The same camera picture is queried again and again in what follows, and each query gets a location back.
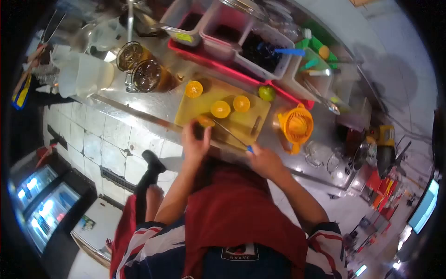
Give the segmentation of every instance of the shoulder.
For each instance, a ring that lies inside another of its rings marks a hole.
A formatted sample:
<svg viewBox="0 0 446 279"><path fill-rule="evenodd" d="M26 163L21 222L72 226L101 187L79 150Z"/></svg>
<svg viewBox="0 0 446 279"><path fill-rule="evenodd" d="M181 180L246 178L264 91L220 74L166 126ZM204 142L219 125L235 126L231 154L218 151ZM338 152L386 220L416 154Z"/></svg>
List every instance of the shoulder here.
<svg viewBox="0 0 446 279"><path fill-rule="evenodd" d="M338 224L318 224L307 242L306 278L319 278L321 275L347 278L344 246Z"/></svg>

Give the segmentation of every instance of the dark liquid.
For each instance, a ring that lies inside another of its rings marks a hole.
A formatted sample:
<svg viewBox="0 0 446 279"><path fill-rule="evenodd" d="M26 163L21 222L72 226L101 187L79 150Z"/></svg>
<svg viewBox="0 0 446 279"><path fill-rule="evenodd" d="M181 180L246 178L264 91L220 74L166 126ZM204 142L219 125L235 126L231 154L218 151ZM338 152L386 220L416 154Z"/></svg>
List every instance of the dark liquid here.
<svg viewBox="0 0 446 279"><path fill-rule="evenodd" d="M124 70L132 69L139 62L142 53L142 47L138 44L125 47L121 55L118 57L119 67Z"/></svg>
<svg viewBox="0 0 446 279"><path fill-rule="evenodd" d="M142 92L152 91L160 82L161 68L151 60L142 62L135 71L133 84Z"/></svg>
<svg viewBox="0 0 446 279"><path fill-rule="evenodd" d="M203 17L203 15L191 12L186 16L186 18L181 23L180 27L178 29L184 30L184 31L191 31L197 26L200 19Z"/></svg>
<svg viewBox="0 0 446 279"><path fill-rule="evenodd" d="M219 25L211 36L225 41L225 42L238 42L242 33L239 30L229 27L227 25Z"/></svg>
<svg viewBox="0 0 446 279"><path fill-rule="evenodd" d="M265 42L261 36L249 32L245 43L242 45L241 55L256 65L273 73L282 58L281 53L274 51L276 48L284 48Z"/></svg>

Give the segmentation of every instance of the orange citrus juicer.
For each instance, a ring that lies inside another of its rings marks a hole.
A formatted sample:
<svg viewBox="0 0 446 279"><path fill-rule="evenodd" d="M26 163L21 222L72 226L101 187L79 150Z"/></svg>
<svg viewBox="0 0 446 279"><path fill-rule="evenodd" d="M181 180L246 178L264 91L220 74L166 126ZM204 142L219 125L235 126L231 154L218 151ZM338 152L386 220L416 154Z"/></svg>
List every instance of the orange citrus juicer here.
<svg viewBox="0 0 446 279"><path fill-rule="evenodd" d="M299 153L301 145L305 143L313 132L313 117L303 104L290 111L279 113L280 128L286 139L292 143L291 150L286 150L290 155Z"/></svg>

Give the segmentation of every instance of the black pants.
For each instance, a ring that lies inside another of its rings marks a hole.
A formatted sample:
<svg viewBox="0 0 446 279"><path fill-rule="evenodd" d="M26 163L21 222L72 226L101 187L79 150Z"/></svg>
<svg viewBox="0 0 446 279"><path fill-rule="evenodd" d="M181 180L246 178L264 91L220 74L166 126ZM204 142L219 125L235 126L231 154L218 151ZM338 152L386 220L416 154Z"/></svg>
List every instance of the black pants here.
<svg viewBox="0 0 446 279"><path fill-rule="evenodd" d="M145 222L145 211L147 208L146 198L145 198L146 191L150 185L157 183L159 174L160 173L157 170L148 168L145 174L141 177L141 180L139 181L138 185L136 186L134 192L136 195L136 204L135 204L136 225Z"/></svg>

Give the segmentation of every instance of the logo patch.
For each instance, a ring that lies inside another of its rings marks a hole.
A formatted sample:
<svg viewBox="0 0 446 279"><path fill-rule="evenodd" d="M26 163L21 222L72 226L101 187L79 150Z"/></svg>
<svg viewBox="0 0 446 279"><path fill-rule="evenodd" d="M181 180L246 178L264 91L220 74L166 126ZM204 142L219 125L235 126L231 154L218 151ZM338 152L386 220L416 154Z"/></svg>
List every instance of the logo patch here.
<svg viewBox="0 0 446 279"><path fill-rule="evenodd" d="M223 247L221 258L230 261L256 261L259 259L259 251L254 243L240 244L235 247Z"/></svg>

